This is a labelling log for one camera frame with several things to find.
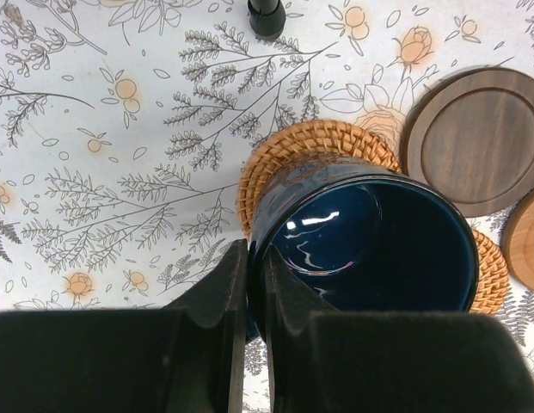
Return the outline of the dark wooden coaster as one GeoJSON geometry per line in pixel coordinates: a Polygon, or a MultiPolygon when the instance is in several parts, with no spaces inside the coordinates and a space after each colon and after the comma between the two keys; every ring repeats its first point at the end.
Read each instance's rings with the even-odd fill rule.
{"type": "Polygon", "coordinates": [[[454,77],[422,104],[402,157],[465,217],[511,206],[534,188],[534,79],[508,69],[454,77]]]}

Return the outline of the light wooden coaster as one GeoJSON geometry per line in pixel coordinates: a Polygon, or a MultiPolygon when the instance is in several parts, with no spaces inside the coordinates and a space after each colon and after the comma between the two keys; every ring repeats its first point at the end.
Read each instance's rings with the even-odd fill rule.
{"type": "Polygon", "coordinates": [[[510,214],[501,248],[512,275],[534,291],[534,189],[510,214]]]}

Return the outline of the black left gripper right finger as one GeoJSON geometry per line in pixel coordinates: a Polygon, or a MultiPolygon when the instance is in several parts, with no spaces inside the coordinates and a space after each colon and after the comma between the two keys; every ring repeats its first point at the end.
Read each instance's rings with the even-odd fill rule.
{"type": "Polygon", "coordinates": [[[264,279],[274,412],[534,412],[531,373],[491,317],[337,311],[276,249],[264,279]]]}

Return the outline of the woven cork coaster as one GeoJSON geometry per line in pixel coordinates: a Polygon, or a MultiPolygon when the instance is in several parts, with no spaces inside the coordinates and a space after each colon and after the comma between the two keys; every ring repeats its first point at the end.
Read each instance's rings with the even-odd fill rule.
{"type": "MultiPolygon", "coordinates": [[[[286,127],[259,143],[242,170],[236,206],[244,236],[250,240],[255,209],[267,180],[301,157],[319,153],[364,159],[402,172],[397,155],[378,135],[338,120],[308,120],[286,127]]],[[[509,271],[500,247],[474,229],[480,280],[471,307],[474,313],[494,315],[509,288],[509,271]]]]}

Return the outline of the dark blue mug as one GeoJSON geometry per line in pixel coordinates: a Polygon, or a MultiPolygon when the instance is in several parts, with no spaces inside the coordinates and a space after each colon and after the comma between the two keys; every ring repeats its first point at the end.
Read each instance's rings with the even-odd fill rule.
{"type": "Polygon", "coordinates": [[[266,333],[267,254],[343,311],[468,311],[472,230],[439,191],[382,165],[320,153],[269,177],[253,209],[249,334],[266,333]]]}

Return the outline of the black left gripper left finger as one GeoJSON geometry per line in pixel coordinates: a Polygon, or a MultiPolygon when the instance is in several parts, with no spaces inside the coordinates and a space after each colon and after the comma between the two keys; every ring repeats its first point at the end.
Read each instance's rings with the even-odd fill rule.
{"type": "Polygon", "coordinates": [[[160,309],[0,313],[0,412],[238,412],[248,246],[160,309]]]}

